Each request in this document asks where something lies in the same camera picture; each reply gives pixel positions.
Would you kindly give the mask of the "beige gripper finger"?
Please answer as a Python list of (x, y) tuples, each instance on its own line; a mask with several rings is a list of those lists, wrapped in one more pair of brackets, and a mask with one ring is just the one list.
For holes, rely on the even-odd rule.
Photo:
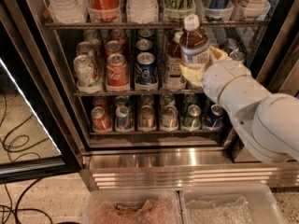
[(195, 87), (201, 87), (204, 80), (205, 68), (191, 69), (181, 64), (181, 74)]
[(218, 49), (213, 46), (210, 46), (209, 50), (210, 50), (210, 61), (212, 63), (219, 63), (223, 61), (232, 60), (232, 58), (222, 49)]

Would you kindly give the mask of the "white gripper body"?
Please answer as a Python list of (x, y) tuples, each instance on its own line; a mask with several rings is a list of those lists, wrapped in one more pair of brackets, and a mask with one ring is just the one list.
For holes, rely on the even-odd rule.
[(239, 77), (251, 76), (250, 70), (236, 60), (214, 63), (204, 73), (202, 83), (205, 95), (214, 103), (218, 103), (226, 86)]

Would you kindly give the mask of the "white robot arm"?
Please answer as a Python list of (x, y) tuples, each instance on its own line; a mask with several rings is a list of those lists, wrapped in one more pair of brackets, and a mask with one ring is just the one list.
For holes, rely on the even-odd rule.
[(299, 161), (299, 100), (272, 93), (240, 61), (215, 57), (211, 47), (206, 64), (182, 56), (181, 72), (228, 114), (249, 153), (265, 163)]

